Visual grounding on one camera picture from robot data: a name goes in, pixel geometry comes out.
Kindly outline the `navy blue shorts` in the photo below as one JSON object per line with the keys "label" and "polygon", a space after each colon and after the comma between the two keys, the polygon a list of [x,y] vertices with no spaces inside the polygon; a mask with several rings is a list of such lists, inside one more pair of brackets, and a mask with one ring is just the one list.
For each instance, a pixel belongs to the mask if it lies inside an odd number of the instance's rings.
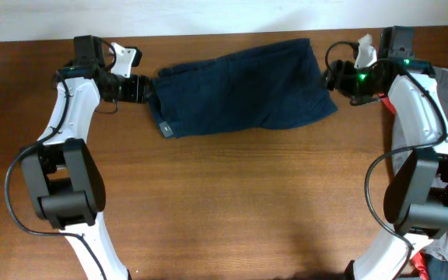
{"label": "navy blue shorts", "polygon": [[149,107],[165,138],[284,130],[337,111],[310,40],[298,38],[159,70]]}

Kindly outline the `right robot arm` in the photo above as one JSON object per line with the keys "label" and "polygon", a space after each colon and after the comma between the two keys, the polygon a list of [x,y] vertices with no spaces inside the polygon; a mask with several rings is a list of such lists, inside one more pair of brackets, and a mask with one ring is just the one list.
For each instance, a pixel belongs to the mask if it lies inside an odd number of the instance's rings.
{"label": "right robot arm", "polygon": [[352,43],[354,61],[326,64],[324,86],[359,106],[388,99],[403,143],[386,153],[398,165],[377,216],[380,232],[349,262],[346,279],[396,279],[408,262],[448,232],[448,120],[439,101],[432,64],[418,60],[414,30],[383,29]]}

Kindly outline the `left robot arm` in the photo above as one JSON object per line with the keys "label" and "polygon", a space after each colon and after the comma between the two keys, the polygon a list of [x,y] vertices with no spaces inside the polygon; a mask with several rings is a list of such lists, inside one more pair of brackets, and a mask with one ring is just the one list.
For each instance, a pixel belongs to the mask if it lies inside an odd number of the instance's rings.
{"label": "left robot arm", "polygon": [[75,57],[55,73],[57,99],[38,140],[13,161],[20,166],[31,204],[49,222],[49,236],[64,237],[89,279],[129,279],[104,220],[106,189],[86,145],[102,101],[147,103],[151,81],[131,70],[141,51],[100,37],[73,40]]}

